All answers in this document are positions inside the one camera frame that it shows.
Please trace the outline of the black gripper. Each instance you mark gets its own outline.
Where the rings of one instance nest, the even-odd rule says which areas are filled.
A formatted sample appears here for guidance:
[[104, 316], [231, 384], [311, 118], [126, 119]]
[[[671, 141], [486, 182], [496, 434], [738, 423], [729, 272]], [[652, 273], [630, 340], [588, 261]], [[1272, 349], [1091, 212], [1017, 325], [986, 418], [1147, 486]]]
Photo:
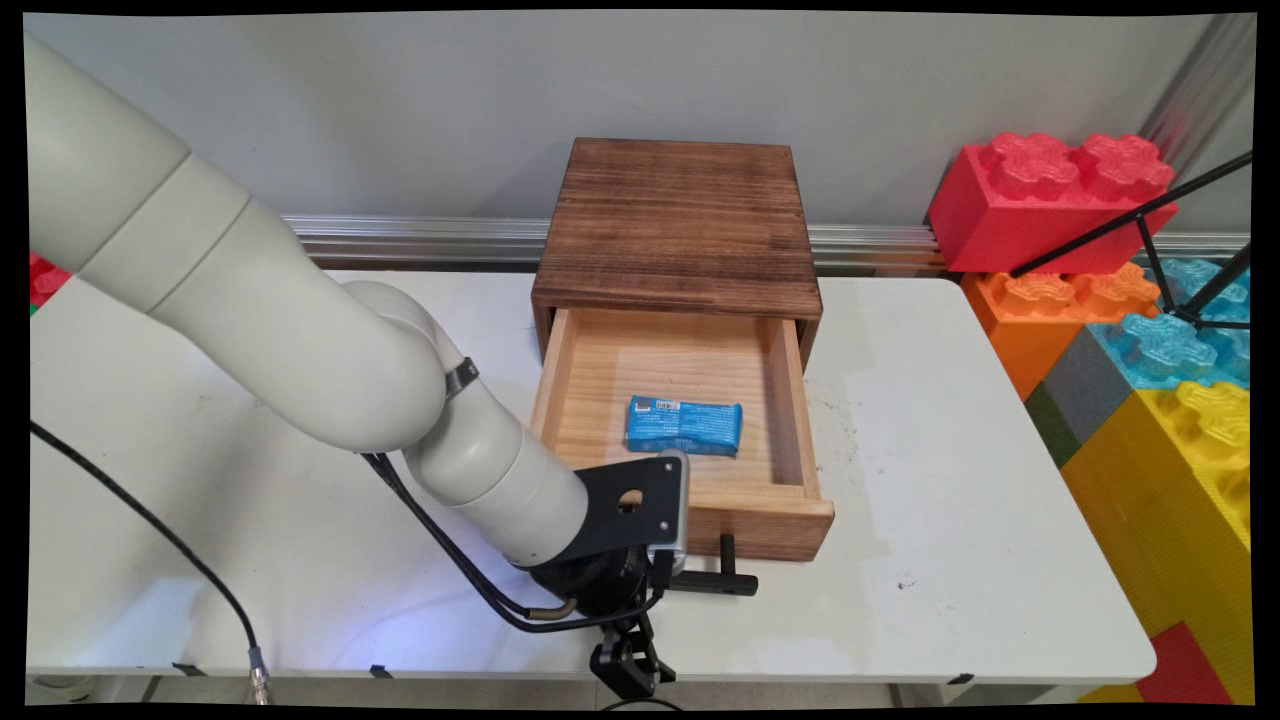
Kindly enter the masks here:
[[[585, 618], [631, 618], [654, 605], [675, 575], [675, 551], [649, 553], [641, 546], [611, 550], [581, 559], [547, 562], [531, 578], [561, 600], [573, 600]], [[640, 700], [677, 679], [654, 644], [646, 612], [602, 626], [602, 642], [589, 660], [591, 673], [620, 700]]]

